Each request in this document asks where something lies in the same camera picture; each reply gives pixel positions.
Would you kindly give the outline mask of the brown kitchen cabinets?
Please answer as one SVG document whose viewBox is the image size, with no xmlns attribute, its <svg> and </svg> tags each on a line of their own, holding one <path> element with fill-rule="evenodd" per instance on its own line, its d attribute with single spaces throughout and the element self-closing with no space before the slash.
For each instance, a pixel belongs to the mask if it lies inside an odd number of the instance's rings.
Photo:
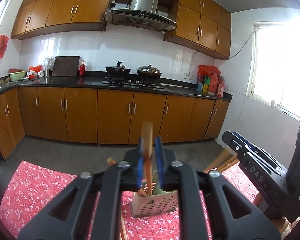
<svg viewBox="0 0 300 240">
<path fill-rule="evenodd" d="M 213 0 L 23 0 L 11 37 L 104 31 L 108 24 L 164 33 L 164 40 L 228 59 L 231 13 Z"/>
<path fill-rule="evenodd" d="M 30 135 L 85 144 L 135 145 L 143 122 L 164 143 L 218 137 L 229 102 L 124 90 L 19 87 L 0 94 L 3 158 Z"/>
</svg>

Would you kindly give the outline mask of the bright window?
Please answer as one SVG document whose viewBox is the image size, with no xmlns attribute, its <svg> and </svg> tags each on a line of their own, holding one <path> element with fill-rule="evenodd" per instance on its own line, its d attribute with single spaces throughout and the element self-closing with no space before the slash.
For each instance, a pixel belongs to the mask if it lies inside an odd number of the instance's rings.
<svg viewBox="0 0 300 240">
<path fill-rule="evenodd" d="M 300 24 L 254 28 L 249 95 L 300 119 Z"/>
</svg>

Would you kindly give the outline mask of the perforated metal utensil holder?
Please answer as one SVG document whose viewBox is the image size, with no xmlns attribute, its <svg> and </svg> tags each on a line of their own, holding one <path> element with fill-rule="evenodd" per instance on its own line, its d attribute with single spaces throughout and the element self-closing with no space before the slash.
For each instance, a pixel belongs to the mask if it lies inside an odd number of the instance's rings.
<svg viewBox="0 0 300 240">
<path fill-rule="evenodd" d="M 130 209 L 134 218 L 163 215 L 178 208 L 177 191 L 163 191 L 159 182 L 158 170 L 152 171 L 148 160 L 143 165 L 145 179 L 141 188 L 133 193 Z"/>
</svg>

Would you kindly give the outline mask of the brown upper kitchen cabinets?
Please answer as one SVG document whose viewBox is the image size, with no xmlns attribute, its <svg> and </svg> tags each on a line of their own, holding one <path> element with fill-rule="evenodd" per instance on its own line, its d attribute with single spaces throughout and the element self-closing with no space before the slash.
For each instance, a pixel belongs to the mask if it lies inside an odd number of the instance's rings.
<svg viewBox="0 0 300 240">
<path fill-rule="evenodd" d="M 108 24 L 164 33 L 164 40 L 228 59 L 231 13 L 213 0 L 23 0 L 11 37 L 104 31 Z"/>
</svg>

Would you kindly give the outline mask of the black wok with lid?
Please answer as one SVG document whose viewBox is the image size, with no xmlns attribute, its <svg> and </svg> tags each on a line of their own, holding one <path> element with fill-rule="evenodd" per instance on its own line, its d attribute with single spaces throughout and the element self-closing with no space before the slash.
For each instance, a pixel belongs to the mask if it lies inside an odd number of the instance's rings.
<svg viewBox="0 0 300 240">
<path fill-rule="evenodd" d="M 155 81 L 161 76 L 161 71 L 149 64 L 139 67 L 137 74 L 141 79 Z"/>
</svg>

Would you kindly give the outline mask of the gas stove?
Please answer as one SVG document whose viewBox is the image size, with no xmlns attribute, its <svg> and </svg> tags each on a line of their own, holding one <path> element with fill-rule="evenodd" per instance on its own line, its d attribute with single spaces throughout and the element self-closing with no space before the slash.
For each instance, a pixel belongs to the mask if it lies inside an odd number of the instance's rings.
<svg viewBox="0 0 300 240">
<path fill-rule="evenodd" d="M 147 88 L 152 90 L 164 90 L 165 87 L 157 81 L 146 80 L 110 80 L 105 77 L 102 80 L 102 84 L 116 87 L 128 87 L 128 88 Z"/>
</svg>

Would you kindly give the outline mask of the black wok left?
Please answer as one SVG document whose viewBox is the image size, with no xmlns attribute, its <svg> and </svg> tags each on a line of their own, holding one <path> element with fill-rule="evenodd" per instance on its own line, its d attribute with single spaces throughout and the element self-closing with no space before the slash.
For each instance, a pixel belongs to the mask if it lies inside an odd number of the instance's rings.
<svg viewBox="0 0 300 240">
<path fill-rule="evenodd" d="M 106 66 L 105 69 L 110 80 L 124 80 L 131 71 L 122 65 L 122 61 L 118 61 L 116 66 Z"/>
</svg>

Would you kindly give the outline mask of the red plastic bag on counter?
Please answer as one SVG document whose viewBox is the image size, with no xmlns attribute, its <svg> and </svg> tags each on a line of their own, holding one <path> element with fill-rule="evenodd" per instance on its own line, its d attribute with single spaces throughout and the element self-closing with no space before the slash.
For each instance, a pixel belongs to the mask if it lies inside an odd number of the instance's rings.
<svg viewBox="0 0 300 240">
<path fill-rule="evenodd" d="M 197 71 L 197 91 L 222 98 L 224 94 L 224 79 L 221 71 L 213 65 L 199 65 Z"/>
</svg>

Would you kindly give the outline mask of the green basin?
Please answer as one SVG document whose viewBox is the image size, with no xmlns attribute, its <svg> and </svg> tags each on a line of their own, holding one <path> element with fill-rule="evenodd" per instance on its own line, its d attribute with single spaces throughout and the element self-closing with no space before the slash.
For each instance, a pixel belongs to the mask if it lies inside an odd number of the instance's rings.
<svg viewBox="0 0 300 240">
<path fill-rule="evenodd" d="M 9 69 L 8 73 L 11 81 L 19 81 L 26 76 L 26 72 L 21 69 Z"/>
</svg>

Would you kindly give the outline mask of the dark wooden cutting board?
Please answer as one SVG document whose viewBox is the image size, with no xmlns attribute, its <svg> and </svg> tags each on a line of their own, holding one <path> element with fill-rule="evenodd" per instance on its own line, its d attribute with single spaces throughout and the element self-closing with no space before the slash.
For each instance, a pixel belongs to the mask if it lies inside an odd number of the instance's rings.
<svg viewBox="0 0 300 240">
<path fill-rule="evenodd" d="M 52 75 L 58 77 L 77 76 L 79 59 L 79 56 L 57 56 Z"/>
</svg>

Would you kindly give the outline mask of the red bag hanging on wall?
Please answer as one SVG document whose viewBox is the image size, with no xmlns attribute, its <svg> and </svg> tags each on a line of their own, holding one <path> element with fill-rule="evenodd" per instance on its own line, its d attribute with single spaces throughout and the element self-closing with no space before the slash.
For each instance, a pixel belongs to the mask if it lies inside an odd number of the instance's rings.
<svg viewBox="0 0 300 240">
<path fill-rule="evenodd" d="M 8 42 L 9 42 L 8 36 L 0 35 L 0 59 L 4 57 Z"/>
</svg>

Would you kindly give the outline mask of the steel range hood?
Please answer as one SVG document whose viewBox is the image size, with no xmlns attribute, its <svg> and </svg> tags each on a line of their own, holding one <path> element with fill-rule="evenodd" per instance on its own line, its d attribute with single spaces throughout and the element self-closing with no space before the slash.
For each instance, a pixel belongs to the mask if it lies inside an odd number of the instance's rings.
<svg viewBox="0 0 300 240">
<path fill-rule="evenodd" d="M 110 0 L 105 18 L 108 23 L 158 32 L 173 30 L 177 0 Z"/>
</svg>

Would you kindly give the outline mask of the red bottle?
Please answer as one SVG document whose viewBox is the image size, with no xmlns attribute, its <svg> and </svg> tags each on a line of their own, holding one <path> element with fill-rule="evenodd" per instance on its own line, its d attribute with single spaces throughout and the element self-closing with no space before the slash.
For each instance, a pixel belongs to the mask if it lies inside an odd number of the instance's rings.
<svg viewBox="0 0 300 240">
<path fill-rule="evenodd" d="M 84 76 L 85 75 L 85 68 L 86 68 L 85 61 L 82 60 L 81 65 L 79 67 L 79 75 L 80 76 Z"/>
</svg>

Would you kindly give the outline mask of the red white bag on counter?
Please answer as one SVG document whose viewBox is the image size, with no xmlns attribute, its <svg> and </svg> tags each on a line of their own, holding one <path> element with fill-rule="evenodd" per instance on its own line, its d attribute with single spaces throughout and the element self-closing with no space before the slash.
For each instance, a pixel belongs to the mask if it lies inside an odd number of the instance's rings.
<svg viewBox="0 0 300 240">
<path fill-rule="evenodd" d="M 35 67 L 30 66 L 26 75 L 29 79 L 36 79 L 38 77 L 44 77 L 43 66 L 42 65 L 38 65 Z"/>
</svg>

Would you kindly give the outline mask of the pink floral tablecloth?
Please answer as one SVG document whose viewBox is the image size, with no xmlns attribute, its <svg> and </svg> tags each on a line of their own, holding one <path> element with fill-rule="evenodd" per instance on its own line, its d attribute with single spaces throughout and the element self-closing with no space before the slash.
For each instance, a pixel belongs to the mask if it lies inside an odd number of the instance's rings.
<svg viewBox="0 0 300 240">
<path fill-rule="evenodd" d="M 0 220 L 13 237 L 54 196 L 76 177 L 22 161 L 0 204 Z M 177 211 L 153 217 L 134 218 L 130 210 L 133 194 L 122 193 L 122 211 L 128 239 L 179 239 Z"/>
</svg>

